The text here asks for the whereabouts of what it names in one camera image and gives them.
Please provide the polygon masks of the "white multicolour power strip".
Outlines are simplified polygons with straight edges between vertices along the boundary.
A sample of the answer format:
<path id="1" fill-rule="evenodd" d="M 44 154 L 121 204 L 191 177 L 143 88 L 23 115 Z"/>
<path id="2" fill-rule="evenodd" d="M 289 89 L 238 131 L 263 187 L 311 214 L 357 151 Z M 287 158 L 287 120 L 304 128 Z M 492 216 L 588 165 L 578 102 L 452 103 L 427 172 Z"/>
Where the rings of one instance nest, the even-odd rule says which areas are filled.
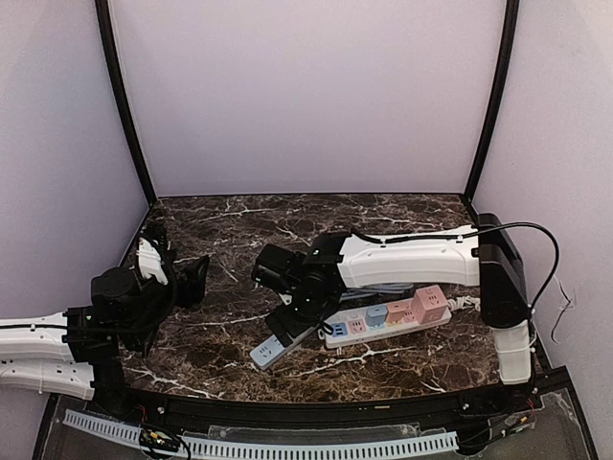
<path id="1" fill-rule="evenodd" d="M 385 323 L 382 328 L 375 329 L 369 328 L 366 324 L 365 313 L 368 308 L 341 310 L 334 314 L 327 320 L 332 327 L 332 334 L 319 332 L 319 338 L 325 342 L 328 349 L 336 349 L 424 331 L 445 325 L 451 319 L 451 312 L 447 307 L 443 318 L 430 324 L 420 325 L 415 318 L 412 322 L 402 324 Z"/>

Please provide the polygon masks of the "blue small power strip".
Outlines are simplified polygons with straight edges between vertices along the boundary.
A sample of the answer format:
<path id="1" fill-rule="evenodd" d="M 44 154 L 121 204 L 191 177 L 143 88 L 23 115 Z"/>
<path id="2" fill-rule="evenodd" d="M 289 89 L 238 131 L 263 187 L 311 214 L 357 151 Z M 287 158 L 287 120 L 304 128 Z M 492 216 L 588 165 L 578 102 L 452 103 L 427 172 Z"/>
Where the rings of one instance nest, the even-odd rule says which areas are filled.
<path id="1" fill-rule="evenodd" d="M 306 330 L 304 333 L 300 334 L 297 338 L 291 339 L 290 344 L 284 346 L 277 336 L 270 335 L 266 340 L 264 340 L 260 345 L 254 348 L 249 356 L 251 357 L 253 363 L 260 370 L 267 370 L 277 361 L 279 361 L 282 357 L 292 352 L 295 348 L 297 348 L 309 335 L 314 332 L 313 328 Z"/>

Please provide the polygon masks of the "small blue charger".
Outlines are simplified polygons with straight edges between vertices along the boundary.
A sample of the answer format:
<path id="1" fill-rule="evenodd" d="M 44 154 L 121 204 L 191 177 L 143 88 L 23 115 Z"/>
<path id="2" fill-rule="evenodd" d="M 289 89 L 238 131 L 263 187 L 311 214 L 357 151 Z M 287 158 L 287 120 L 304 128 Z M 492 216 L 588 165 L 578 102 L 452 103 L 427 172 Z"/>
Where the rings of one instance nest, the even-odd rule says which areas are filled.
<path id="1" fill-rule="evenodd" d="M 365 321 L 369 328 L 382 328 L 387 319 L 388 310 L 385 305 L 369 307 L 365 313 Z"/>

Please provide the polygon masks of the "small pink charger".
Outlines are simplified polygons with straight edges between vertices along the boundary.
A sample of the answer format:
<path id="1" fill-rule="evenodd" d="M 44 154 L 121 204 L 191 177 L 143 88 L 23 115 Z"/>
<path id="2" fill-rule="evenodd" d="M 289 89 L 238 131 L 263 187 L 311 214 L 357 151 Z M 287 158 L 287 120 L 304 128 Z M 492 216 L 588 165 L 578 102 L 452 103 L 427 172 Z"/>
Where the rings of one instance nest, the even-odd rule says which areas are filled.
<path id="1" fill-rule="evenodd" d="M 386 323 L 396 325 L 414 321 L 415 315 L 413 314 L 411 304 L 412 301 L 410 299 L 388 303 L 386 305 Z"/>

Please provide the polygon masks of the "pink cube socket adapter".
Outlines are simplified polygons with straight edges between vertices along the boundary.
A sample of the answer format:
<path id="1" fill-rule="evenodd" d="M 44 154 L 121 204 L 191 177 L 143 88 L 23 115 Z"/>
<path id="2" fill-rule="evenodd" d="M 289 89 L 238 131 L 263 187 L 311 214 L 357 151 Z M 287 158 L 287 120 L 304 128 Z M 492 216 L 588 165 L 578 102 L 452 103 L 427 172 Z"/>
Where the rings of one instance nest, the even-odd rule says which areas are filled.
<path id="1" fill-rule="evenodd" d="M 441 320 L 447 309 L 447 300 L 438 285 L 421 287 L 411 302 L 412 312 L 420 325 Z"/>

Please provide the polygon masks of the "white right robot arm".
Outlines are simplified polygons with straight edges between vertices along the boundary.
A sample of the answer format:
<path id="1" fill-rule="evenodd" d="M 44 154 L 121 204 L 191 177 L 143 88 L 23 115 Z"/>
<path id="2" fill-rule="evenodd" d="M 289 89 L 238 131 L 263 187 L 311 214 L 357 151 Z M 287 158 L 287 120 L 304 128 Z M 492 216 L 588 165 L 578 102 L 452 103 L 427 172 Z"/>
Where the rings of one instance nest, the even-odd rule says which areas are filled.
<path id="1" fill-rule="evenodd" d="M 482 214 L 476 225 L 433 233 L 370 236 L 351 230 L 318 236 L 307 252 L 266 245 L 251 272 L 281 303 L 265 318 L 278 357 L 315 331 L 329 349 L 366 344 L 444 325 L 460 301 L 444 285 L 480 290 L 481 319 L 493 335 L 499 379 L 526 384 L 533 375 L 533 311 L 523 260 L 508 232 L 545 227 L 503 224 Z"/>

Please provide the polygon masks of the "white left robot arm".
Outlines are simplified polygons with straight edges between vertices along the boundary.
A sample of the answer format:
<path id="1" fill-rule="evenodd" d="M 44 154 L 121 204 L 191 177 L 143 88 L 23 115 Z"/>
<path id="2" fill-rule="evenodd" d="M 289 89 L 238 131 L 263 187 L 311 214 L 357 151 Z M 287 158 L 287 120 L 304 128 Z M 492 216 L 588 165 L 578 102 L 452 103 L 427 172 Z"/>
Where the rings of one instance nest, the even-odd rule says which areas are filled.
<path id="1" fill-rule="evenodd" d="M 162 264 L 148 278 L 113 267 L 92 279 L 88 306 L 2 321 L 2 386 L 86 401 L 99 390 L 122 389 L 120 351 L 146 357 L 172 311 L 203 300 L 209 263 L 203 256 L 180 272 Z"/>

